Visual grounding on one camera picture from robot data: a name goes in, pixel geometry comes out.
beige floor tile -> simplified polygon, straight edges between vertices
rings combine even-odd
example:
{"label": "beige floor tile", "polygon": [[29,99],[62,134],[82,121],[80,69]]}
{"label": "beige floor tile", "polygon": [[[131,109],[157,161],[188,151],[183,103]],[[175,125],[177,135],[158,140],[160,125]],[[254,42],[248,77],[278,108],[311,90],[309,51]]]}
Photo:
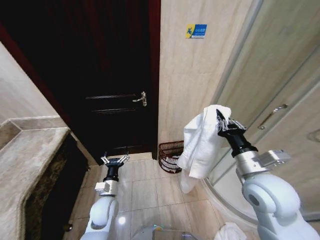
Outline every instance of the beige floor tile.
{"label": "beige floor tile", "polygon": [[167,178],[176,176],[176,173],[168,173],[159,166],[159,161],[153,161],[154,178]]}
{"label": "beige floor tile", "polygon": [[132,182],[118,183],[118,194],[116,199],[119,203],[119,212],[131,211]]}
{"label": "beige floor tile", "polygon": [[158,207],[135,210],[131,212],[131,238],[144,227],[154,224],[160,225],[160,212]]}
{"label": "beige floor tile", "polygon": [[133,162],[133,181],[141,181],[155,178],[154,161],[141,160]]}
{"label": "beige floor tile", "polygon": [[185,203],[192,232],[205,239],[213,239],[220,229],[216,214],[208,200]]}
{"label": "beige floor tile", "polygon": [[174,204],[159,207],[161,225],[173,230],[191,232],[186,204]]}
{"label": "beige floor tile", "polygon": [[216,207],[214,207],[211,202],[210,204],[215,213],[216,218],[218,219],[220,227],[223,226],[226,223],[226,221],[224,220],[223,214]]}
{"label": "beige floor tile", "polygon": [[[108,156],[108,159],[121,158],[122,156],[123,155]],[[130,156],[130,159],[128,161],[139,161],[139,160],[152,159],[151,152],[134,153],[134,154],[129,154],[129,156]]]}
{"label": "beige floor tile", "polygon": [[134,181],[132,184],[131,210],[158,207],[156,181],[154,179]]}
{"label": "beige floor tile", "polygon": [[133,162],[128,161],[119,168],[119,183],[132,182],[133,180]]}
{"label": "beige floor tile", "polygon": [[95,191],[95,187],[81,188],[81,194],[79,195],[79,203],[76,207],[74,219],[82,219],[89,217],[91,206],[96,202],[98,194]]}
{"label": "beige floor tile", "polygon": [[159,206],[184,202],[176,176],[158,178],[155,183]]}
{"label": "beige floor tile", "polygon": [[114,229],[110,233],[112,240],[130,240],[131,239],[131,212],[119,212],[115,222]]}
{"label": "beige floor tile", "polygon": [[253,231],[244,231],[247,240],[260,240],[260,237],[258,235],[258,232],[253,232]]}
{"label": "beige floor tile", "polygon": [[183,201],[185,203],[206,200],[207,194],[201,184],[197,184],[189,193],[182,192]]}
{"label": "beige floor tile", "polygon": [[70,221],[73,228],[71,231],[64,233],[63,240],[79,240],[86,231],[88,221],[88,217]]}

shower door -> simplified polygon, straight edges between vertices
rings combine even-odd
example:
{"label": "shower door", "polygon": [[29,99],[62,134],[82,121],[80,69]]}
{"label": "shower door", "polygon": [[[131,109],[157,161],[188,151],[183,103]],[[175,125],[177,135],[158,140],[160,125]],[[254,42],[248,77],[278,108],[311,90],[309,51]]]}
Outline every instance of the shower door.
{"label": "shower door", "polygon": [[[320,2],[315,0],[263,1],[214,101],[230,107],[232,118],[248,127],[245,136],[260,153],[284,149],[292,155],[291,162],[272,172],[296,188],[306,219],[316,219],[320,213],[314,202],[320,194],[311,190],[320,183],[316,172],[320,158],[319,10]],[[279,111],[270,115],[276,108]],[[256,219],[242,196],[227,142],[215,161],[208,177],[213,191],[238,213]]]}

marble countertop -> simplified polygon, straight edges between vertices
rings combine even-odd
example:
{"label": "marble countertop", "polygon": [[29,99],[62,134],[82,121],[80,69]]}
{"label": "marble countertop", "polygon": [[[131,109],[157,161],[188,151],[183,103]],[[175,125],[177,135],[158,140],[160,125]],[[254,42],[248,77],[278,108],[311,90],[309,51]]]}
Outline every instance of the marble countertop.
{"label": "marble countertop", "polygon": [[24,239],[26,200],[68,133],[67,127],[21,131],[0,150],[2,239]]}

door frame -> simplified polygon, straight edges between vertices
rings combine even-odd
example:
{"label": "door frame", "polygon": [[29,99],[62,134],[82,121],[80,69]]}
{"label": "door frame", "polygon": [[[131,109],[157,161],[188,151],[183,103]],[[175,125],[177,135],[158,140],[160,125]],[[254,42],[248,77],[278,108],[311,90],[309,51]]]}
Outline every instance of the door frame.
{"label": "door frame", "polygon": [[[159,113],[159,70],[160,70],[160,26],[161,26],[161,0],[148,1],[149,19],[149,52],[150,52],[150,80],[151,91],[149,96],[151,105],[151,145],[152,158],[157,159],[158,152],[158,113]],[[75,124],[63,106],[57,101],[45,81],[38,75],[32,64],[20,50],[16,42],[11,38],[7,30],[0,22],[0,41],[13,56],[16,62],[29,76],[48,102],[53,106],[67,126],[73,131]],[[103,162],[95,159],[99,165]]]}

shower door handle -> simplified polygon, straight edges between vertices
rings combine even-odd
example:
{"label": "shower door handle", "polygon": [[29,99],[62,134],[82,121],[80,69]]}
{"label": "shower door handle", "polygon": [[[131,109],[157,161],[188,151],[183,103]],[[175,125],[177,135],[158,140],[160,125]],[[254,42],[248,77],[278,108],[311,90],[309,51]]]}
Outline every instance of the shower door handle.
{"label": "shower door handle", "polygon": [[279,112],[281,109],[286,109],[288,107],[287,104],[281,104],[277,106],[275,109],[272,110],[272,112],[262,121],[262,123],[258,126],[258,129],[263,130],[266,127],[264,126],[266,121],[268,121],[269,118],[271,118],[275,113]]}

